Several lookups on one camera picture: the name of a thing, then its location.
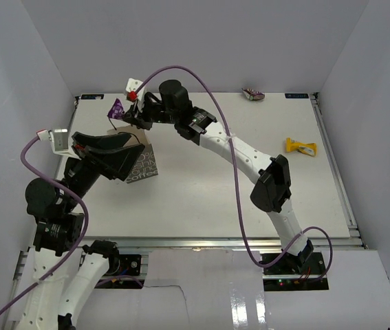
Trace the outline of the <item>purple M&M snack packet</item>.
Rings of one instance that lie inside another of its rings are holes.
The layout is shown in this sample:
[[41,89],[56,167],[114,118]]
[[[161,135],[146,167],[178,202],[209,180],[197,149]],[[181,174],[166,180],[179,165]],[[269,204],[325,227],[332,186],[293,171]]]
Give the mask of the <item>purple M&M snack packet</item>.
[[124,115],[125,115],[124,107],[120,99],[116,98],[107,114],[107,117],[109,119],[121,120],[123,119]]

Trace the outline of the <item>grey white paper coffee bag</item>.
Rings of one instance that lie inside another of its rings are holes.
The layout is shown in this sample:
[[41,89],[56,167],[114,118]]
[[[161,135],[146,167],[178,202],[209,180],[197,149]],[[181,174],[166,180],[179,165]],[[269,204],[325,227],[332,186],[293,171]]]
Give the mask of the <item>grey white paper coffee bag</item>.
[[134,146],[136,144],[144,145],[143,151],[133,165],[133,168],[131,169],[125,182],[131,184],[133,182],[138,182],[158,175],[158,167],[155,160],[153,146],[146,135],[146,131],[144,129],[138,129],[136,126],[132,125],[115,125],[112,119],[109,119],[109,122],[113,128],[108,130],[108,135],[120,135],[122,133],[129,134],[129,140],[124,145],[125,147]]

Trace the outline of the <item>purple brown snack wrapper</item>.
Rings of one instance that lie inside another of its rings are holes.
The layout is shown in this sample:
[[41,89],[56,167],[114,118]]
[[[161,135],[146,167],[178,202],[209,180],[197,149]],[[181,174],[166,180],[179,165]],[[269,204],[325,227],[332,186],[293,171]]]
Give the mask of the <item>purple brown snack wrapper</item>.
[[251,102],[259,102],[265,99],[265,94],[250,88],[241,89],[244,96]]

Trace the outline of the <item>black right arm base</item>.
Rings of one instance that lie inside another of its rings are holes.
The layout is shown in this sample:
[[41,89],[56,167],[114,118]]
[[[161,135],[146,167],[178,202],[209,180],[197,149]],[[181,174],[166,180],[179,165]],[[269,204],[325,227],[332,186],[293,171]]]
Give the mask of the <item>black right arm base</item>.
[[295,268],[285,261],[263,269],[264,292],[327,291],[327,277],[317,278],[326,269],[323,255],[313,252],[303,267]]

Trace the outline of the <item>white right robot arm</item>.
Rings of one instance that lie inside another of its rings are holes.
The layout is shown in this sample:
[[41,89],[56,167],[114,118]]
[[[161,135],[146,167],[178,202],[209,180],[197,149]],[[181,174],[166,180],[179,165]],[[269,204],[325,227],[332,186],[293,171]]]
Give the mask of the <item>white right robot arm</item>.
[[277,231],[284,253],[280,260],[293,274],[310,266],[314,248],[293,211],[290,167],[284,156],[261,153],[231,136],[224,122],[191,102],[178,80],[164,81],[159,86],[160,95],[154,96],[142,81],[130,78],[124,93],[131,102],[122,115],[124,122],[144,130],[155,123],[172,124],[184,139],[225,159],[234,173],[242,172],[254,185],[251,202],[269,216]]

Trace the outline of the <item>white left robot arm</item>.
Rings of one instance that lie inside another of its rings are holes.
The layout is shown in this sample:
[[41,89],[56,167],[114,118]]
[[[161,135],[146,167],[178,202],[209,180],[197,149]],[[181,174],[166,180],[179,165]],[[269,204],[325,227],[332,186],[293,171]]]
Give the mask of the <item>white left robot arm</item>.
[[[145,148],[141,142],[130,143],[133,137],[42,130],[21,151],[21,163],[36,175],[25,189],[27,213],[36,221],[36,232],[32,284],[9,302],[12,306],[26,299],[17,329],[75,329],[95,288],[124,281],[142,287],[138,272],[116,243],[81,243],[89,226],[83,198],[99,177],[128,178]],[[48,141],[53,153],[66,156],[61,179],[44,175],[27,161],[27,152],[38,141]]]

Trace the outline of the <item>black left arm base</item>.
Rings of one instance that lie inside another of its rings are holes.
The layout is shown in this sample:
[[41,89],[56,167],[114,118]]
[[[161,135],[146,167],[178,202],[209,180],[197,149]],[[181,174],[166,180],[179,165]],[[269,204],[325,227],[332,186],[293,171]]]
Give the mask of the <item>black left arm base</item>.
[[109,270],[103,276],[139,276],[142,264],[140,254],[115,254],[109,257]]

